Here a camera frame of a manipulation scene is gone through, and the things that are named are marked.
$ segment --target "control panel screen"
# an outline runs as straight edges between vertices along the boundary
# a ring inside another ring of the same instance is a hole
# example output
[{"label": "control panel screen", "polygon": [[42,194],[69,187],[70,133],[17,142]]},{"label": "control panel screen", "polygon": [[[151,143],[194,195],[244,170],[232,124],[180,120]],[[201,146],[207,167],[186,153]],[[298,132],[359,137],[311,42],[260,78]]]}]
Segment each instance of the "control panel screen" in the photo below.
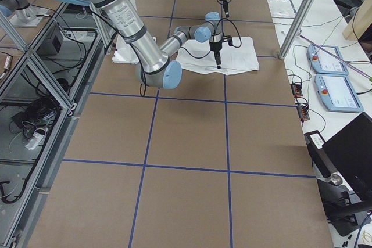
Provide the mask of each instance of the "control panel screen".
[{"label": "control panel screen", "polygon": [[358,107],[344,77],[323,76],[323,80],[335,107]]}]

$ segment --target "metal post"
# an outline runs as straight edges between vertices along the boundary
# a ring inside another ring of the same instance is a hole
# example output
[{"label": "metal post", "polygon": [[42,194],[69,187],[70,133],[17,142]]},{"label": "metal post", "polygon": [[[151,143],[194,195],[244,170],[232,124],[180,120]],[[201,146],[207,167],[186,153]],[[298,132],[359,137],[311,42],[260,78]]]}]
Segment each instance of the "metal post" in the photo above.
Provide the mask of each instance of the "metal post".
[{"label": "metal post", "polygon": [[288,35],[285,37],[285,40],[282,44],[282,47],[280,49],[279,53],[279,59],[284,59],[287,55],[293,41],[295,40],[295,37],[297,36],[297,33],[305,20],[305,17],[313,4],[314,0],[303,0],[300,8],[298,9],[298,13],[296,15],[296,18],[293,20],[293,23],[291,25],[291,28],[288,31]]},{"label": "metal post", "polygon": [[0,12],[0,26],[4,29],[7,35],[13,40],[17,47],[24,52],[27,52],[27,44],[13,27],[10,21]]},{"label": "metal post", "polygon": [[[98,10],[96,8],[96,6],[94,6],[93,4],[90,4],[89,8],[93,12],[101,15],[101,11]],[[111,48],[110,48],[109,44],[110,44],[110,41],[111,41],[111,36],[110,36],[106,26],[105,26],[105,23],[99,17],[97,17],[95,14],[92,14],[92,15],[93,15],[93,19],[95,21],[95,24],[97,25],[99,35],[101,35],[103,44],[108,47],[108,52],[110,52]]]}]

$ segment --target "blue tape line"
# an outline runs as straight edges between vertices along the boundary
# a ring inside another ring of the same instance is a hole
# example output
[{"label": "blue tape line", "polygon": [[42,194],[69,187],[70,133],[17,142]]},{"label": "blue tape line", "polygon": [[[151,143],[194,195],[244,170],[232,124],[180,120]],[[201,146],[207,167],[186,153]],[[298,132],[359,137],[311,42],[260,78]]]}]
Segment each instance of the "blue tape line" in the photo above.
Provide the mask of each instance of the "blue tape line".
[{"label": "blue tape line", "polygon": [[153,112],[152,112],[151,126],[150,126],[150,131],[149,131],[149,138],[148,138],[147,146],[146,146],[146,153],[145,153],[144,165],[143,165],[143,168],[142,168],[141,180],[139,182],[139,189],[138,189],[137,201],[135,203],[135,210],[134,210],[134,216],[133,216],[132,230],[130,232],[130,238],[129,238],[128,248],[131,248],[132,247],[135,222],[137,220],[138,206],[140,205],[140,201],[139,200],[141,199],[141,192],[142,192],[142,186],[143,186],[143,183],[144,183],[147,157],[148,157],[149,150],[150,150],[150,143],[151,143],[151,137],[152,137],[153,124],[155,122],[156,107],[158,106],[158,97],[159,97],[159,89],[158,89],[158,92],[156,93],[155,104],[154,104]]},{"label": "blue tape line", "polygon": [[232,174],[252,174],[252,175],[266,175],[271,177],[295,177],[295,178],[316,178],[315,175],[305,174],[279,174],[275,172],[257,172],[257,171],[230,171]]},{"label": "blue tape line", "polygon": [[227,90],[226,90],[226,76],[223,75],[223,87],[225,97],[225,129],[226,129],[226,159],[227,159],[227,189],[228,189],[228,217],[230,222],[230,248],[234,248],[233,238],[233,209],[231,202],[231,177],[230,177],[230,148],[228,144],[228,117],[227,117]]},{"label": "blue tape line", "polygon": [[75,162],[75,163],[90,163],[90,164],[105,164],[105,165],[119,165],[119,166],[131,166],[131,167],[143,167],[143,164],[137,163],[125,163],[115,161],[95,161],[95,160],[84,160],[84,159],[63,159],[64,162]]}]

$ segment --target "electrical cable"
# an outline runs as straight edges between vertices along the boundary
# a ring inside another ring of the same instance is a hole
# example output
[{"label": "electrical cable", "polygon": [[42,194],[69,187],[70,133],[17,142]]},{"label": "electrical cable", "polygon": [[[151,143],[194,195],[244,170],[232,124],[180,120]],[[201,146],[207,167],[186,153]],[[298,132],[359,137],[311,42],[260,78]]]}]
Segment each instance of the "electrical cable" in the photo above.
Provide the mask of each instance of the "electrical cable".
[{"label": "electrical cable", "polygon": [[357,92],[357,94],[356,95],[362,95],[362,94],[366,94],[366,93],[368,93],[368,92],[371,92],[372,91],[372,88],[371,89],[369,89],[369,90],[367,90],[367,91],[364,91],[364,92]]},{"label": "electrical cable", "polygon": [[51,62],[57,64],[58,66],[60,66],[60,67],[62,67],[62,68],[66,68],[66,69],[74,69],[74,68],[76,68],[76,67],[78,67],[78,66],[81,65],[81,62],[79,62],[79,63],[77,63],[77,64],[74,65],[74,66],[66,66],[66,65],[62,65],[62,64],[58,63],[55,59],[51,59],[51,58],[49,58],[49,57],[47,57],[47,56],[43,56],[43,55],[41,55],[40,57],[41,57],[41,58],[44,58],[44,59],[48,59],[49,61],[51,61]]},{"label": "electrical cable", "polygon": [[371,217],[371,215],[372,215],[372,212],[370,212],[370,214],[368,214],[364,218],[363,222],[360,224],[360,227],[359,227],[359,230],[358,230],[358,234],[356,235],[356,239],[355,239],[355,242],[354,242],[354,248],[356,248],[356,246],[358,244],[358,239],[359,239],[359,236],[360,236],[360,233],[362,231],[363,226],[366,224],[367,220]]},{"label": "electrical cable", "polygon": [[369,60],[355,60],[355,61],[345,61],[346,63],[364,63],[364,64],[372,64],[372,61]]},{"label": "electrical cable", "polygon": [[[53,123],[50,124],[50,123],[49,123],[49,122],[50,122],[50,119],[49,119],[49,121],[48,121],[48,123],[47,123],[46,125],[42,125],[42,126],[36,127],[36,129],[37,129],[37,128],[41,128],[41,127],[49,127],[49,126],[51,126],[51,129],[52,129],[52,128],[54,127],[54,125],[55,125],[55,120],[58,119],[59,116],[60,116],[60,107],[57,105],[56,101],[54,101],[52,97],[48,97],[48,96],[44,97],[44,99],[49,99],[49,100],[51,101],[51,104],[53,104],[53,105],[55,106],[55,107],[54,107],[54,108],[55,108],[54,120],[53,120]],[[30,104],[27,106],[27,108],[29,108],[29,107],[35,105],[38,101],[41,103],[41,98],[39,98],[39,99],[33,101],[32,103],[30,103]],[[30,122],[30,121],[22,121],[22,122],[23,122],[23,123],[27,122],[27,123],[29,123],[31,126],[35,125],[34,123],[32,123],[32,122]],[[49,136],[50,136],[50,133],[47,133],[47,134],[45,135],[46,140],[45,140],[44,142],[47,142]],[[32,174],[33,174],[33,172],[34,172],[34,170],[35,170],[35,168],[36,168],[36,166],[37,166],[37,164],[38,164],[38,162],[39,162],[39,160],[40,160],[40,158],[41,158],[41,155],[42,155],[42,150],[39,152],[39,155],[38,155],[37,158],[34,160],[34,163],[33,163],[33,166],[31,167],[31,170],[28,172],[27,176],[26,176],[25,179],[23,180],[23,185],[22,185],[22,189],[21,189],[21,191],[19,192],[18,195],[14,196],[14,198],[13,198],[12,200],[9,200],[9,199],[8,199],[8,197],[10,196],[10,194],[6,194],[6,193],[5,193],[5,190],[4,190],[4,188],[3,188],[3,184],[8,184],[8,183],[10,183],[10,181],[1,181],[1,182],[0,182],[0,193],[1,193],[1,200],[2,200],[3,203],[5,203],[5,204],[12,204],[12,203],[15,203],[15,202],[17,202],[17,201],[18,201],[18,200],[23,196],[23,193],[24,193],[24,191],[26,190],[27,183],[28,183],[28,181],[30,180],[30,178],[31,178],[31,176],[32,176]]]},{"label": "electrical cable", "polygon": [[300,84],[300,85],[302,85],[302,78],[299,76],[299,75],[296,75],[296,74],[289,74],[289,75],[287,75],[287,76],[289,76],[289,77],[292,77],[292,83],[294,83],[293,82],[293,79],[294,79],[294,77],[298,77],[299,79],[300,79],[300,81],[298,81],[298,82],[295,82],[295,84]]},{"label": "electrical cable", "polygon": [[142,83],[139,85],[139,94],[142,96],[142,97],[145,97],[146,96],[146,89],[147,89],[147,81],[146,81],[146,72],[145,72],[145,69],[144,69],[144,65],[142,64],[142,61],[141,61],[141,58],[140,56],[138,55],[137,51],[136,51],[136,46],[133,45],[133,44],[129,44],[129,46],[132,47],[135,55],[137,55],[137,58],[138,58],[138,61],[139,61],[139,65],[141,66],[141,80],[142,82],[144,83],[144,91],[142,92]]},{"label": "electrical cable", "polygon": [[319,133],[322,133],[322,132],[326,129],[326,126],[327,126],[327,121],[326,121],[326,119],[325,119],[325,118],[324,118],[320,113],[316,112],[315,110],[313,110],[313,109],[311,109],[311,108],[309,108],[309,110],[311,110],[313,113],[316,113],[318,116],[321,117],[321,119],[323,119],[323,121],[324,121],[324,127],[323,127],[323,129],[320,130],[320,132],[319,132]]},{"label": "electrical cable", "polygon": [[364,244],[371,243],[372,242],[372,235],[370,233],[364,231],[363,234],[362,234],[362,240],[363,240]]},{"label": "electrical cable", "polygon": [[46,96],[46,93],[42,92],[42,91],[39,89],[38,86],[34,85],[34,84],[30,81],[30,79],[27,77],[27,74],[26,74],[26,73],[21,73],[20,75],[21,75],[21,77],[23,77],[23,79],[26,81],[26,83],[28,83],[31,87],[33,87],[33,88],[35,89],[35,93],[36,93],[36,95],[38,95],[38,96]]},{"label": "electrical cable", "polygon": [[0,51],[0,53],[4,53],[5,55],[12,56],[11,54],[9,54],[9,53],[7,53],[7,52],[2,52],[2,51]]},{"label": "electrical cable", "polygon": [[207,52],[205,55],[203,56],[200,56],[200,57],[197,57],[197,56],[194,56],[187,48],[185,48],[184,46],[180,47],[180,49],[184,49],[192,58],[195,58],[195,59],[203,59],[203,58],[206,58],[208,56],[208,54],[211,53],[211,51]]}]

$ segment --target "black cable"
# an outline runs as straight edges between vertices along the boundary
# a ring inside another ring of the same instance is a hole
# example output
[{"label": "black cable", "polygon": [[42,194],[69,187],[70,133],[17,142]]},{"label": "black cable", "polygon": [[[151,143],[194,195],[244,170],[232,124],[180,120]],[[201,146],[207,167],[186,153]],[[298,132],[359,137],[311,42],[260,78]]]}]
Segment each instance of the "black cable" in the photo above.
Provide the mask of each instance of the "black cable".
[{"label": "black cable", "polygon": [[54,59],[51,59],[51,58],[49,58],[49,57],[47,57],[47,56],[42,56],[42,55],[41,55],[40,57],[41,57],[41,58],[44,58],[44,59],[48,59],[49,61],[51,61],[51,62],[57,64],[58,66],[60,66],[60,67],[62,67],[62,68],[66,68],[66,69],[74,69],[74,68],[76,68],[76,67],[78,67],[78,66],[81,65],[81,62],[79,62],[79,63],[77,63],[77,64],[74,65],[74,66],[65,66],[65,65],[62,65],[62,64],[58,63],[57,61],[55,61]]},{"label": "black cable", "polygon": [[367,90],[367,91],[364,91],[364,92],[358,92],[356,95],[366,94],[366,93],[371,92],[371,91],[372,91],[372,88],[370,90]]},{"label": "black cable", "polygon": [[[58,119],[59,116],[60,116],[60,107],[57,105],[56,101],[53,100],[53,98],[48,97],[48,96],[46,96],[44,98],[48,98],[52,102],[52,104],[55,105],[55,115],[54,115],[54,121],[53,121],[53,123],[50,124],[50,125],[44,125],[43,127],[49,127],[49,126],[51,126],[51,129],[53,129],[53,127],[55,125],[55,122],[56,122],[55,120]],[[46,134],[45,139],[44,139],[44,142],[47,142],[48,141],[50,134],[51,133],[47,133]],[[42,147],[42,150],[39,152],[38,157],[34,160],[34,163],[33,163],[33,166],[31,167],[31,170],[28,172],[27,176],[23,180],[23,185],[22,185],[21,191],[19,192],[19,194],[17,196],[14,197],[13,200],[8,200],[8,197],[10,196],[10,194],[6,195],[5,194],[5,191],[4,191],[4,188],[3,188],[3,184],[8,184],[8,183],[10,183],[10,181],[1,181],[0,182],[1,200],[2,200],[3,203],[5,203],[5,204],[15,203],[16,201],[18,201],[23,196],[23,193],[24,193],[24,191],[26,189],[27,183],[30,180],[30,178],[31,178],[31,176],[32,176],[32,174],[34,172],[34,170],[35,170],[35,168],[36,168],[36,166],[37,166],[37,164],[38,164],[38,162],[39,162],[39,160],[41,158],[41,155],[43,154],[42,151],[44,150],[44,148],[45,148],[45,145]]]},{"label": "black cable", "polygon": [[[300,85],[302,86],[303,81],[302,81],[302,78],[301,78],[299,75],[296,75],[296,74],[289,74],[289,75],[287,75],[287,76],[292,77],[292,83],[294,83],[294,84],[300,84]],[[300,81],[298,81],[298,82],[293,82],[293,77],[298,77],[298,78],[300,79]]]},{"label": "black cable", "polygon": [[[94,46],[94,43],[95,43],[95,40],[97,40],[98,33],[97,33],[96,30],[93,30],[93,32],[94,32],[94,34],[95,34],[95,37],[94,37],[93,41],[91,42],[91,44],[90,44],[90,46],[89,46],[87,52],[85,53],[85,56],[84,56],[83,60],[82,60],[81,63],[80,63],[81,66],[83,66],[84,63],[87,61],[88,54],[92,51],[93,46]],[[71,88],[71,87],[75,84],[76,79],[77,79],[77,77],[78,77],[80,71],[81,71],[81,68],[78,70],[76,76],[74,77],[74,79],[72,80],[71,84],[69,85],[69,88]]]},{"label": "black cable", "polygon": [[45,96],[46,95],[46,93],[45,92],[42,92],[36,85],[34,85],[31,81],[30,81],[30,79],[28,78],[28,77],[26,77],[27,76],[27,74],[25,73],[21,73],[20,74],[21,75],[21,77],[23,77],[23,79],[26,81],[26,83],[28,83],[31,87],[33,87],[34,89],[35,89],[35,93],[36,93],[36,95],[38,95],[38,96]]},{"label": "black cable", "polygon": [[9,54],[9,53],[7,53],[7,52],[2,52],[2,51],[0,51],[0,53],[4,53],[5,55],[12,56],[11,54]]},{"label": "black cable", "polygon": [[225,17],[223,17],[223,18],[220,19],[219,22],[217,23],[216,29],[218,28],[219,24],[222,23],[223,20],[228,21],[229,23],[232,24],[232,26],[234,26],[234,28],[235,28],[235,30],[236,30],[236,32],[237,32],[237,34],[238,34],[238,37],[239,37],[239,46],[234,46],[234,45],[232,45],[232,46],[233,46],[234,48],[237,48],[237,49],[240,48],[240,47],[242,46],[242,38],[241,38],[241,36],[240,36],[240,33],[239,33],[239,30],[238,30],[238,27],[235,25],[235,23],[234,23],[233,21],[231,21],[231,20],[226,19]]},{"label": "black cable", "polygon": [[355,43],[352,43],[352,44],[347,45],[347,46],[339,46],[338,48],[339,48],[339,49],[343,49],[343,48],[347,48],[347,47],[349,47],[349,46],[353,46],[353,45],[358,44],[358,43],[359,43],[359,42],[355,42]]},{"label": "black cable", "polygon": [[369,60],[355,60],[355,61],[345,61],[347,63],[368,63],[368,64],[372,64],[372,61],[369,61]]},{"label": "black cable", "polygon": [[297,46],[301,46],[301,47],[307,49],[307,47],[306,47],[306,46],[303,46],[303,45],[294,45],[294,46],[293,46],[292,54],[293,54],[293,57],[294,57],[294,59],[295,59],[295,66],[296,66],[297,68],[301,69],[302,71],[304,71],[304,72],[305,72],[306,74],[308,74],[309,77],[311,78],[311,76],[312,76],[311,72],[305,70],[304,68],[300,67],[300,66],[297,64],[297,58],[296,58],[296,55],[295,55],[295,49],[296,49]]},{"label": "black cable", "polygon": [[118,31],[118,29],[116,27],[114,27],[112,24],[110,24],[106,18],[104,18],[103,16],[101,16],[100,14],[94,12],[94,11],[91,11],[92,14],[95,14],[97,17],[99,17],[101,20],[103,20],[109,27],[111,27],[111,29],[115,30],[115,31]]},{"label": "black cable", "polygon": [[140,75],[141,75],[141,80],[142,80],[142,82],[144,83],[144,91],[142,92],[142,83],[139,85],[139,94],[142,96],[142,97],[145,97],[146,96],[146,89],[147,89],[147,81],[146,81],[146,72],[145,72],[145,69],[144,69],[144,65],[142,64],[142,62],[141,62],[141,58],[140,58],[140,56],[138,55],[138,53],[137,53],[137,51],[136,51],[136,46],[135,45],[133,45],[133,44],[129,44],[129,46],[131,46],[132,47],[132,49],[133,49],[133,51],[134,51],[134,53],[135,53],[135,55],[137,55],[137,58],[138,58],[138,61],[139,61],[139,65],[141,66],[141,73],[140,73]]},{"label": "black cable", "polygon": [[359,230],[358,230],[358,234],[356,235],[356,239],[355,239],[355,242],[354,242],[354,248],[356,248],[356,245],[358,244],[358,239],[360,237],[360,233],[362,232],[362,227],[366,224],[367,220],[371,217],[372,215],[372,212],[370,212],[370,214],[368,214],[363,222],[360,224],[360,227],[359,227]]},{"label": "black cable", "polygon": [[208,56],[208,54],[211,53],[211,51],[207,52],[206,55],[203,55],[203,56],[200,56],[200,57],[197,57],[197,56],[194,56],[187,48],[185,47],[180,47],[180,49],[184,49],[192,58],[195,58],[195,59],[203,59],[203,58],[206,58]]},{"label": "black cable", "polygon": [[318,116],[320,116],[322,119],[323,119],[323,121],[324,121],[324,127],[323,127],[323,129],[319,132],[319,133],[322,133],[325,129],[326,129],[326,126],[327,126],[327,121],[326,121],[326,119],[320,114],[320,113],[318,113],[318,112],[316,112],[315,110],[312,110],[312,109],[310,109],[309,108],[309,110],[311,110],[313,113],[316,113]]}]

